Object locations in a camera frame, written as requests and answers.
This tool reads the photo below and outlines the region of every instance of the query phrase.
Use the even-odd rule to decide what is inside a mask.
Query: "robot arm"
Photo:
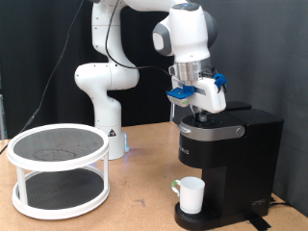
[[[163,55],[174,55],[175,64],[170,68],[173,75],[174,92],[189,89],[192,93],[184,100],[197,109],[217,113],[224,109],[224,93],[218,93],[213,78],[203,78],[202,73],[211,66],[208,45],[215,40],[215,33],[208,38],[208,31],[215,31],[214,19],[197,9],[179,9],[176,6],[193,7],[195,4],[185,0],[90,0],[92,9],[92,43],[109,61],[103,64],[83,64],[75,72],[75,82],[91,99],[94,106],[95,127],[110,137],[110,160],[122,157],[128,150],[125,147],[125,134],[121,131],[121,106],[107,95],[107,90],[127,90],[136,86],[139,72],[116,64],[107,55],[106,36],[111,17],[114,14],[109,33],[108,50],[120,64],[134,65],[126,58],[120,35],[120,12],[125,6],[136,11],[169,12],[153,33],[156,50]],[[171,102],[178,104],[179,94],[168,95]]]
[[[225,83],[214,78],[208,49],[217,36],[215,24],[201,6],[178,4],[153,31],[155,49],[165,56],[174,55],[169,69],[173,90],[167,97],[180,107],[191,105],[198,112],[214,114],[225,109],[225,90],[220,90]]]

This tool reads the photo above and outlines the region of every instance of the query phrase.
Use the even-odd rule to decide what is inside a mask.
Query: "white plastic stand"
[[[33,161],[20,157],[14,153],[14,146],[23,138],[30,136],[34,133],[51,130],[51,129],[59,129],[59,128],[75,128],[81,130],[91,131],[103,139],[103,145],[93,153],[89,155],[61,162],[42,162],[42,161]],[[64,219],[64,218],[73,218],[85,214],[100,204],[102,204],[109,195],[110,185],[109,185],[109,139],[105,133],[100,131],[97,128],[89,127],[86,125],[79,124],[56,124],[56,125],[47,125],[39,128],[35,128],[16,136],[9,143],[8,147],[8,158],[9,160],[16,165],[17,167],[17,178],[18,182],[15,184],[13,188],[13,206],[22,214],[31,217],[31,218],[39,218],[39,219]],[[104,160],[104,171],[89,166],[90,164],[96,162],[97,160]],[[67,208],[67,209],[59,209],[59,210],[44,210],[34,208],[28,205],[27,198],[27,188],[26,182],[27,180],[35,177],[43,172],[56,172],[56,171],[67,171],[73,169],[85,169],[88,171],[92,171],[102,178],[104,181],[103,191],[94,199],[88,201],[87,203],[83,203],[76,207]],[[32,172],[25,175],[24,169],[30,169]]]

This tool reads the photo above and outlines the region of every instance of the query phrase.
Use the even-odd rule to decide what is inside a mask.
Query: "coffee machine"
[[[204,122],[189,115],[178,125],[179,160],[201,168],[206,184],[199,214],[175,206],[175,221],[182,228],[209,230],[269,212],[283,120],[238,106],[227,106]]]

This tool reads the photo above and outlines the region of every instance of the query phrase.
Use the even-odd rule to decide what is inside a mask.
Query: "table surface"
[[[128,133],[130,151],[110,161],[111,192],[97,209],[65,220],[28,218],[12,205],[16,167],[0,156],[0,230],[183,230],[174,221],[178,197],[170,187],[175,179],[201,176],[201,170],[178,160],[179,131],[172,122],[123,128]],[[0,147],[7,141],[1,141]],[[103,161],[95,166],[103,169]],[[273,196],[277,202],[282,201]],[[264,219],[272,231],[308,230],[308,219],[296,209],[275,206]],[[255,231],[248,222],[216,229],[218,231]]]

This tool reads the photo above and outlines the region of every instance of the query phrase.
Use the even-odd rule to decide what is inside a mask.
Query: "white cup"
[[[187,214],[198,214],[202,209],[205,183],[194,176],[184,177],[181,181],[175,180],[171,184],[173,191],[180,196],[180,208]]]

